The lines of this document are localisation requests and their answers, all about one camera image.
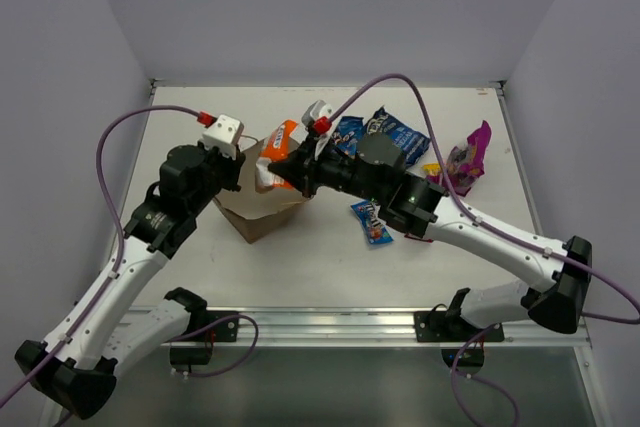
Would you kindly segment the right black controller box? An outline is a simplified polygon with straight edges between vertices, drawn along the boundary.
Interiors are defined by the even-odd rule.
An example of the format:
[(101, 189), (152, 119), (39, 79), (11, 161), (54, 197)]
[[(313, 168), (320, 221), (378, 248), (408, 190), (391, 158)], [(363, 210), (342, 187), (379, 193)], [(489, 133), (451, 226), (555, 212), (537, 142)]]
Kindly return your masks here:
[[(453, 366), (457, 354), (457, 349), (441, 350), (442, 360), (449, 368)], [(477, 372), (483, 367), (484, 361), (485, 353), (483, 349), (480, 347), (468, 348), (458, 356), (457, 367), (459, 370)]]

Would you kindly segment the aluminium front rail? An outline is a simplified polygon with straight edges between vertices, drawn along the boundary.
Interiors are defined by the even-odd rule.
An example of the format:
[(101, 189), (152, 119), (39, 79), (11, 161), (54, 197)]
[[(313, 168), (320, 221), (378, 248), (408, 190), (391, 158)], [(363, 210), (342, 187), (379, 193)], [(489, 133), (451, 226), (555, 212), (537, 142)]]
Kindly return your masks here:
[[(423, 342), (409, 308), (241, 308), (237, 312), (257, 322), (257, 345), (264, 348), (453, 348), (461, 341)], [(485, 347), (589, 347), (588, 330), (580, 325), (574, 334), (558, 334), (531, 321), (503, 325), (504, 340), (488, 337), (476, 343)]]

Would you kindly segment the brown paper bag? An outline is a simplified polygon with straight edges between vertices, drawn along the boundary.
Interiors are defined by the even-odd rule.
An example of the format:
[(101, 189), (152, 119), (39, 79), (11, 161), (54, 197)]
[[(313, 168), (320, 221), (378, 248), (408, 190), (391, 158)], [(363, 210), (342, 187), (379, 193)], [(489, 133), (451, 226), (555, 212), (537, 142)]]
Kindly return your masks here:
[(243, 150), (245, 162), (238, 181), (240, 190), (222, 190), (213, 199), (221, 214), (249, 244), (282, 228), (308, 202), (295, 190), (256, 190), (255, 165), (264, 142), (262, 139)]

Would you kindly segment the yellow M&M's packet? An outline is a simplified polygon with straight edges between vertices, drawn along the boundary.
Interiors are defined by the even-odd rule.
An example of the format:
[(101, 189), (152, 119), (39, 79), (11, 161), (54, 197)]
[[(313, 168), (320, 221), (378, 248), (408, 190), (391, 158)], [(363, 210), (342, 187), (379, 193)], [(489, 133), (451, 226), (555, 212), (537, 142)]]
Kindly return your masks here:
[(438, 163), (429, 163), (422, 166), (426, 178), (437, 185), (442, 184), (442, 168)]

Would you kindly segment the purple snack packet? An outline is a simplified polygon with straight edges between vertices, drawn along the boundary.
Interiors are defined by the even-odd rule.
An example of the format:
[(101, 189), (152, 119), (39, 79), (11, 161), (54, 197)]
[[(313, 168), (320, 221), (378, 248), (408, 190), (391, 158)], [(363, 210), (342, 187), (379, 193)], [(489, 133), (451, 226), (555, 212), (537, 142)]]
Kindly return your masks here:
[(404, 235), (405, 238), (409, 239), (409, 240), (413, 240), (413, 241), (418, 241), (418, 242), (425, 242), (425, 243), (433, 243), (434, 240), (433, 239), (429, 239), (429, 238), (424, 238), (424, 237), (419, 237), (410, 233), (406, 233)]
[(455, 193), (466, 196), (484, 175), (484, 159), (492, 138), (492, 129), (484, 120), (466, 138), (454, 147), (446, 161), (447, 176)]

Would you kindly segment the left black controller box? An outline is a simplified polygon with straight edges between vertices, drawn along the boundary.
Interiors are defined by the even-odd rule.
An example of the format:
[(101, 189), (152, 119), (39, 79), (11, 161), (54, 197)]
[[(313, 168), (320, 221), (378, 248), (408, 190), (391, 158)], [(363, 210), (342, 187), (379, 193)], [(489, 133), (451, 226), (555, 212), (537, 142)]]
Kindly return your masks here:
[(169, 362), (176, 370), (190, 370), (194, 366), (207, 365), (211, 358), (212, 351), (206, 347), (171, 347), (169, 349)]

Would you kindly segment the orange Fox's candy packet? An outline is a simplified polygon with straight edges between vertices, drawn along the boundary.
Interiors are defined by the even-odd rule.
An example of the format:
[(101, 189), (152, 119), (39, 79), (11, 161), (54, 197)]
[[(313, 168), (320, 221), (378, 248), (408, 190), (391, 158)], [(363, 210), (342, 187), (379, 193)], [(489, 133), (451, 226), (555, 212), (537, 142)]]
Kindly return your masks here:
[(273, 162), (285, 160), (295, 149), (295, 136), (299, 133), (299, 124), (293, 120), (281, 123), (263, 142), (263, 146), (255, 164), (255, 188), (259, 193), (266, 193), (275, 188), (292, 190), (293, 187), (278, 175), (269, 171)]

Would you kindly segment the blue Kettle chips bag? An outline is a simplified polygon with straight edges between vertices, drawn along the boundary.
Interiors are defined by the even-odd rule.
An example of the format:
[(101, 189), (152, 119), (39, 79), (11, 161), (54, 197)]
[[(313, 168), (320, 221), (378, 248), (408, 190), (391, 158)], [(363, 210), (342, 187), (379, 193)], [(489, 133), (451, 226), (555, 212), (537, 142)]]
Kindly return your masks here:
[(409, 127), (382, 106), (376, 110), (364, 124), (366, 134), (383, 133), (388, 136), (395, 146), (405, 155), (406, 165), (414, 166), (428, 151), (431, 139)]

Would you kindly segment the blue Doritos chips bag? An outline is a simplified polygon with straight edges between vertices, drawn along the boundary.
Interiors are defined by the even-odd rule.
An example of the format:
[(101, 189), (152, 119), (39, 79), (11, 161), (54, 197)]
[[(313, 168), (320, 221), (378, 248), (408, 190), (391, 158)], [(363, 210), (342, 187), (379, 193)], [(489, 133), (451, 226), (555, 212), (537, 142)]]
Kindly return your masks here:
[(332, 133), (332, 151), (353, 158), (363, 132), (362, 117), (343, 116)]

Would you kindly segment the black controller box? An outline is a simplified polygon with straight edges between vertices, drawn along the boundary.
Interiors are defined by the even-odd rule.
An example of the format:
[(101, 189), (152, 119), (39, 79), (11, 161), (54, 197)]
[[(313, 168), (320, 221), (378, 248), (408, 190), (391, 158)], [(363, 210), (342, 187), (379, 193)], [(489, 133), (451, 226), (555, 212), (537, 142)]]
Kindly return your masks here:
[(169, 349), (169, 362), (176, 370), (190, 370), (194, 366), (207, 365), (211, 358), (212, 351), (206, 347), (171, 347)]
[[(441, 350), (442, 360), (449, 368), (453, 366), (457, 354), (457, 349)], [(483, 367), (484, 361), (485, 353), (483, 349), (480, 347), (468, 348), (458, 356), (457, 367), (459, 370), (477, 372)]]

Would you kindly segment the blue M&M's packet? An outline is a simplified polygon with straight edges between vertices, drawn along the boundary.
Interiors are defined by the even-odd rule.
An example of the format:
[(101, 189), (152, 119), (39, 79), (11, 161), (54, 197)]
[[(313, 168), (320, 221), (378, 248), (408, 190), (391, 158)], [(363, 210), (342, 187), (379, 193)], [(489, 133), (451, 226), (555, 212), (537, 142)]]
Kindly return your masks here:
[(358, 218), (369, 245), (382, 246), (393, 242), (385, 225), (377, 216), (376, 206), (370, 201), (361, 201), (350, 206)]

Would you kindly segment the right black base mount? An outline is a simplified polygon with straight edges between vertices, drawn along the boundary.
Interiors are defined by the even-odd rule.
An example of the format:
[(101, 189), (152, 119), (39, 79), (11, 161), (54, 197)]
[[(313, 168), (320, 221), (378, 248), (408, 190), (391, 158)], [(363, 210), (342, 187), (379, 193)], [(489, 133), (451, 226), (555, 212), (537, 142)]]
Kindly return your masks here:
[(456, 316), (449, 316), (444, 304), (413, 313), (418, 343), (464, 343), (480, 332), (479, 328)]

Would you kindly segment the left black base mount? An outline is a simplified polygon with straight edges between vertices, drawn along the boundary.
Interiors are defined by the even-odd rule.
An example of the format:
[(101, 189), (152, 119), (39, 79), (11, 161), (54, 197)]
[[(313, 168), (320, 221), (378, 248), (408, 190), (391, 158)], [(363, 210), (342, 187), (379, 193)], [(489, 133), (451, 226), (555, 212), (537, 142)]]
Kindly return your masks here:
[(205, 309), (200, 313), (196, 313), (192, 316), (189, 325), (186, 330), (186, 334), (191, 334), (196, 331), (200, 331), (204, 327), (209, 326), (212, 323), (216, 323), (215, 326), (209, 328), (207, 331), (202, 331), (198, 335), (191, 336), (188, 341), (194, 342), (222, 342), (232, 343), (237, 340), (239, 320), (237, 318), (237, 311), (230, 310), (208, 310)]

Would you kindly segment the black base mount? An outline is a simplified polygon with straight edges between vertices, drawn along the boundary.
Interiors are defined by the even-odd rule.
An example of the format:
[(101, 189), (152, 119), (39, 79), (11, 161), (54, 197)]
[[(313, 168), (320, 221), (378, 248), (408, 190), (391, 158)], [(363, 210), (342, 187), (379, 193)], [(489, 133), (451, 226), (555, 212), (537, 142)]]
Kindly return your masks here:
[(204, 327), (209, 326), (212, 323), (216, 323), (215, 326), (209, 328), (207, 331), (202, 331), (198, 335), (191, 336), (188, 341), (194, 342), (222, 342), (232, 343), (237, 340), (239, 320), (237, 318), (237, 311), (230, 310), (208, 310), (205, 309), (200, 313), (196, 313), (192, 316), (189, 325), (186, 330), (186, 334), (191, 334), (196, 331), (200, 331)]
[(413, 313), (418, 343), (464, 343), (480, 332), (479, 328), (456, 316), (449, 316), (444, 304)]

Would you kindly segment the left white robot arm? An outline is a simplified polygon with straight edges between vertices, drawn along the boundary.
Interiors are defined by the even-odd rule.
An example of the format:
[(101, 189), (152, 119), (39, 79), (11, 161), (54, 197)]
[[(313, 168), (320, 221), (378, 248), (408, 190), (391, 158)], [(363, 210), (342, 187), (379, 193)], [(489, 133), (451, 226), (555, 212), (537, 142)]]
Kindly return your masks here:
[(160, 344), (197, 339), (208, 326), (207, 303), (184, 288), (128, 331), (115, 331), (146, 284), (196, 230), (196, 219), (223, 190), (239, 190), (245, 157), (234, 144), (170, 150), (159, 179), (119, 228), (114, 257), (72, 311), (44, 340), (26, 340), (15, 360), (27, 383), (86, 420), (99, 412), (125, 371)]

